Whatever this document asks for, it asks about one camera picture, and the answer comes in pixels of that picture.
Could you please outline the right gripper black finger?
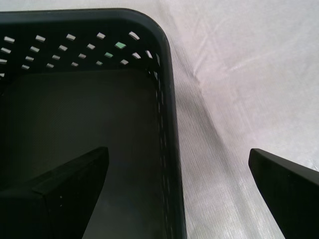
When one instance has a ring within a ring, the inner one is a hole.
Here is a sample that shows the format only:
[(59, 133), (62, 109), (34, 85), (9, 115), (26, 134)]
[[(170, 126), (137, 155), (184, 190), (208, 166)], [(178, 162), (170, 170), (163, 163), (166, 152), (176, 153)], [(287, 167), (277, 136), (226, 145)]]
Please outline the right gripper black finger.
[(287, 239), (319, 237), (319, 173), (253, 148), (249, 168), (267, 207)]
[(0, 192), (2, 239), (80, 239), (103, 188), (107, 147), (98, 147)]

